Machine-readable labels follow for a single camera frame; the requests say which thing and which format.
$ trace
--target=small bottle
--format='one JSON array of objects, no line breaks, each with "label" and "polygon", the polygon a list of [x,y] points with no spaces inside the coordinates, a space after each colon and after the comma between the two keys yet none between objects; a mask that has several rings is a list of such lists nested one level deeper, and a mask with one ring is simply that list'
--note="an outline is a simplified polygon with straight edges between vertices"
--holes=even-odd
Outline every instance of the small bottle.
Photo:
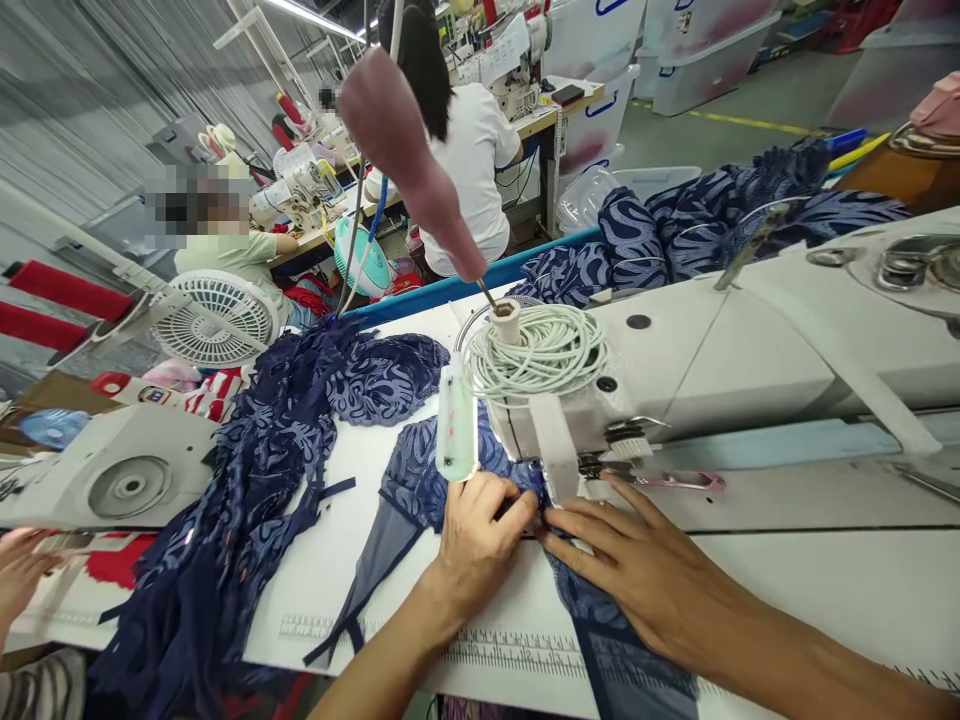
[{"label": "small bottle", "polygon": [[150,402],[166,407],[182,408],[185,400],[183,393],[152,385],[142,378],[132,377],[126,373],[100,373],[90,383],[90,389],[124,405]]}]

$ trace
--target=yellow floor line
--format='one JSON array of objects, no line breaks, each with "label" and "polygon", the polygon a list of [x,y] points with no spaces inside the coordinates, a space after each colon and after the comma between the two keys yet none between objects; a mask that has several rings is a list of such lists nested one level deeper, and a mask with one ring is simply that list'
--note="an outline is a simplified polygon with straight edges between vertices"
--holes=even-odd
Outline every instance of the yellow floor line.
[{"label": "yellow floor line", "polygon": [[[637,100],[634,101],[633,105],[634,107],[640,107],[641,103]],[[650,103],[643,103],[643,107],[649,110],[653,107],[653,105]],[[812,135],[813,137],[830,137],[832,135],[832,133],[825,132],[823,130],[811,130],[809,128],[803,128],[797,125],[781,125],[780,123],[771,123],[766,122],[765,120],[738,118],[731,117],[730,115],[717,115],[716,113],[704,113],[698,110],[689,110],[684,114],[703,118],[704,120],[714,120],[716,122],[726,122],[734,125],[745,125],[747,127],[760,128],[761,130],[776,130],[778,132],[789,133],[790,135]]]}]

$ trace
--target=green shirt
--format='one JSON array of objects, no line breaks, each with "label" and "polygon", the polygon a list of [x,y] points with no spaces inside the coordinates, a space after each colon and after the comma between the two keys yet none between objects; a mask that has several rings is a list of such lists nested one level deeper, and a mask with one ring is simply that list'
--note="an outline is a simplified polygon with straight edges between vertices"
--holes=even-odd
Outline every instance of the green shirt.
[{"label": "green shirt", "polygon": [[277,236],[251,232],[249,235],[189,235],[187,247],[178,250],[174,264],[178,273],[190,270],[222,270],[251,282],[277,308],[280,324],[293,309],[270,275],[267,263],[277,256]]}]

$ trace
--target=sewing factory floor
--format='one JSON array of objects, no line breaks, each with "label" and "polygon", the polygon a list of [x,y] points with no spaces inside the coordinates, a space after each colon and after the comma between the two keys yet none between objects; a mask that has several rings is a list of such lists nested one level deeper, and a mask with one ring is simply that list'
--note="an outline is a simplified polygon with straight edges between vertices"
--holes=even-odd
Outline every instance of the sewing factory floor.
[{"label": "sewing factory floor", "polygon": [[676,117],[633,100],[620,129],[616,169],[697,165],[704,173],[819,130],[858,55],[800,52],[763,65],[739,89]]}]

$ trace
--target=person's left hand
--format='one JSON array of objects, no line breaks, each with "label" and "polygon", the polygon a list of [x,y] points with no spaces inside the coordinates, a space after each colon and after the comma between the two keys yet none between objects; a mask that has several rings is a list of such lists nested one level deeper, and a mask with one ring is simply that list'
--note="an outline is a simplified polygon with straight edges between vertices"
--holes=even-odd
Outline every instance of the person's left hand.
[{"label": "person's left hand", "polygon": [[60,558],[34,553],[53,531],[21,528],[0,538],[0,632],[5,632],[30,603],[45,572]]},{"label": "person's left hand", "polygon": [[[513,506],[495,520],[506,500]],[[478,472],[447,489],[440,552],[419,585],[433,600],[444,631],[456,633],[500,590],[516,559],[524,528],[537,514],[537,496],[506,478]]]}]

